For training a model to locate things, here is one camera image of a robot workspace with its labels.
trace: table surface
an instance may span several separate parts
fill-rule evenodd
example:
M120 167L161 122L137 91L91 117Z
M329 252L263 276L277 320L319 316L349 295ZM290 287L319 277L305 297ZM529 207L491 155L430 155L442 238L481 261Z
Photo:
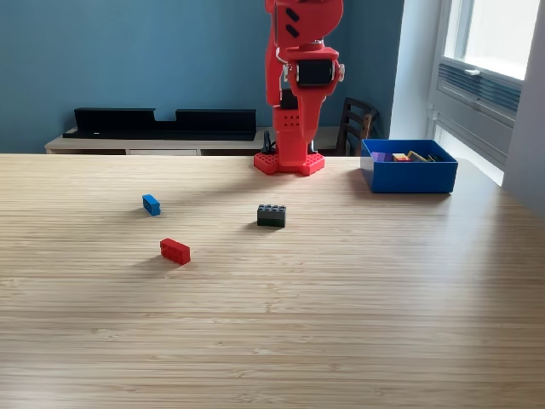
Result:
M0 156L0 406L543 409L543 222L469 163L451 196L358 167Z

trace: red hexagonal base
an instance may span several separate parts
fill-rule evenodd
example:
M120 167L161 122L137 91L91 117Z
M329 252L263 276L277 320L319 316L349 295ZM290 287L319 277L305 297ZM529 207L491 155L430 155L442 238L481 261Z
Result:
M301 166L280 166L277 153L271 155L258 153L254 156L254 166L266 175L299 173L310 176L325 167L325 158L319 153L312 153L307 156L307 162Z

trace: blue box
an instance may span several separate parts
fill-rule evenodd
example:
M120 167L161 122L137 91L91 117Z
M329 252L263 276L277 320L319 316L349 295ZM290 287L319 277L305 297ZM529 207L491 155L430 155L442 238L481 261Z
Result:
M458 162L436 141L362 141L361 170L374 193L452 193ZM375 162L373 152L409 153L427 158L439 155L445 162Z
M144 209L152 216L159 216L161 214L161 204L151 195L145 194L142 196L144 201Z

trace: blue lego brick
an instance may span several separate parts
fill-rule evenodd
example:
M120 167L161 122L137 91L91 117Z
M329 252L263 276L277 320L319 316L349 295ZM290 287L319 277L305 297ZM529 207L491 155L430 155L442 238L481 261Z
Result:
M161 204L151 195L146 194L142 196L144 200L144 209L152 216L159 216L161 214Z

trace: red lego brick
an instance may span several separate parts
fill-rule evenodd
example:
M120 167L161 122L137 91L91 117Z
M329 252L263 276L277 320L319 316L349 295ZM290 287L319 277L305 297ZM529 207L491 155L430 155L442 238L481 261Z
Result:
M161 242L161 255L182 266L191 261L191 251L189 247L172 239L165 239Z
M278 173L278 154L258 153L254 157L254 166L265 175L274 175Z

